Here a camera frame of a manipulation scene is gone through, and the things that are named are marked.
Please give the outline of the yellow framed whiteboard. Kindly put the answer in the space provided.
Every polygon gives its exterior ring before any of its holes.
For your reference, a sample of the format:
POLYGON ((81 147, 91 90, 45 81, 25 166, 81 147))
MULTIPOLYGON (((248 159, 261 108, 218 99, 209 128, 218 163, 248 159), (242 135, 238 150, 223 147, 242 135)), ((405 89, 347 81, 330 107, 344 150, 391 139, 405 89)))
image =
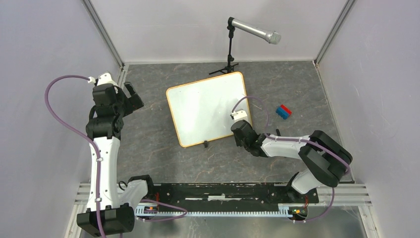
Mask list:
POLYGON ((180 146, 186 148, 231 136, 232 112, 245 111, 245 120, 251 122, 246 95, 241 72, 168 88, 166 97, 180 146))

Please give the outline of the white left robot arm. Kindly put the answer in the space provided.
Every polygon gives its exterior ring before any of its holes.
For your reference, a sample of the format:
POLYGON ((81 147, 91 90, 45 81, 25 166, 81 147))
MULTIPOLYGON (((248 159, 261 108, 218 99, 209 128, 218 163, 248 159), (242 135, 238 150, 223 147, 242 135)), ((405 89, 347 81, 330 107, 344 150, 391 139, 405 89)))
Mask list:
POLYGON ((92 155, 92 184, 86 212, 77 215, 77 225, 93 237, 131 232, 135 209, 140 201, 150 202, 156 195, 149 175, 131 177, 126 189, 118 194, 117 155, 124 126, 123 118, 142 108, 144 103, 130 82, 129 92, 112 83, 93 88, 95 104, 86 125, 92 155))

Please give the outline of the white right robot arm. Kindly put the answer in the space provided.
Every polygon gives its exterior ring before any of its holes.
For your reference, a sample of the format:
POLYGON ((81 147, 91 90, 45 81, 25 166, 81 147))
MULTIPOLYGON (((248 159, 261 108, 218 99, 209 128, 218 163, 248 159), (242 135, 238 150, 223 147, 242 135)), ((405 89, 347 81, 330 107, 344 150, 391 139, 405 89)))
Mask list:
POLYGON ((299 202, 310 190, 325 185, 336 187, 350 172, 352 155, 321 130, 302 137, 258 134, 245 120, 235 122, 231 131, 236 145, 255 157, 287 157, 301 160, 306 169, 289 181, 286 196, 299 202))

